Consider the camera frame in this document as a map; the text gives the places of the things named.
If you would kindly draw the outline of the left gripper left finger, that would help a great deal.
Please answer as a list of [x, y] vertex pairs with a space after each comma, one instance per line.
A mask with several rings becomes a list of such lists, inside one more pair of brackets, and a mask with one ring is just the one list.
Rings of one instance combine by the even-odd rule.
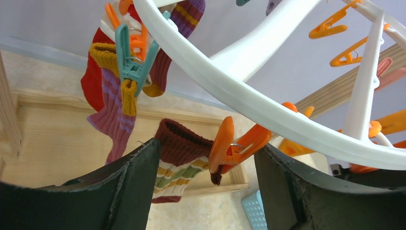
[[60, 186], [0, 184], [3, 230], [144, 230], [160, 160], [152, 138], [131, 153]]

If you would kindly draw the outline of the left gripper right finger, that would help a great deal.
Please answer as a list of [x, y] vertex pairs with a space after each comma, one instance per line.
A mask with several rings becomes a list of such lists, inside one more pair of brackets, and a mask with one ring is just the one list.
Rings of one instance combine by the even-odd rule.
[[403, 230], [405, 171], [323, 173], [272, 145], [255, 156], [270, 230]]

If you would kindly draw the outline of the beige striped ribbed sock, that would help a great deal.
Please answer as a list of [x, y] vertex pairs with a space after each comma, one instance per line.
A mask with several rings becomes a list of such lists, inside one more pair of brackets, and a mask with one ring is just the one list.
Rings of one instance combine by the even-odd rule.
[[151, 202], [177, 203], [191, 179], [208, 169], [213, 141], [167, 118], [161, 120], [155, 138], [161, 156]]

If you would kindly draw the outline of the orange squeezed clothes clip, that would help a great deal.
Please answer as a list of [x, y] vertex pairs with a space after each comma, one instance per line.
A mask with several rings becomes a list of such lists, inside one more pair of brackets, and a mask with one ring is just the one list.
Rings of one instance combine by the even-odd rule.
[[255, 124], [247, 133], [234, 139], [235, 126], [231, 116], [226, 117], [216, 134], [209, 155], [211, 174], [225, 174], [263, 148], [271, 139], [272, 133]]

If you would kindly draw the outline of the wooden hanger stand frame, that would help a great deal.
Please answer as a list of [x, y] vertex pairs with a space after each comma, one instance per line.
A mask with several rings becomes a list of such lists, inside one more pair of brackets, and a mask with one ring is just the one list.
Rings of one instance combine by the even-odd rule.
[[[1, 55], [23, 134], [19, 156], [7, 155], [0, 165], [1, 180], [27, 187], [60, 185], [102, 167], [112, 141], [87, 121], [93, 109], [78, 95], [81, 72], [9, 52], [6, 46]], [[152, 138], [162, 118], [213, 139], [228, 115], [170, 94], [142, 96], [126, 150]]]

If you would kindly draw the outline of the white round clip hanger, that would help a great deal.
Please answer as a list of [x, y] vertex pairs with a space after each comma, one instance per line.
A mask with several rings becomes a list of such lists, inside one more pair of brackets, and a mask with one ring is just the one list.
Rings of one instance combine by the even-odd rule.
[[167, 55], [225, 105], [316, 152], [359, 165], [404, 170], [405, 149], [393, 147], [386, 139], [382, 145], [368, 139], [383, 24], [390, 24], [387, 34], [394, 41], [401, 47], [406, 45], [405, 27], [372, 2], [365, 0], [357, 6], [357, 11], [372, 21], [372, 27], [341, 132], [290, 111], [246, 84], [317, 4], [316, 0], [284, 0], [248, 35], [207, 57], [163, 17], [159, 1], [134, 1], [142, 22]]

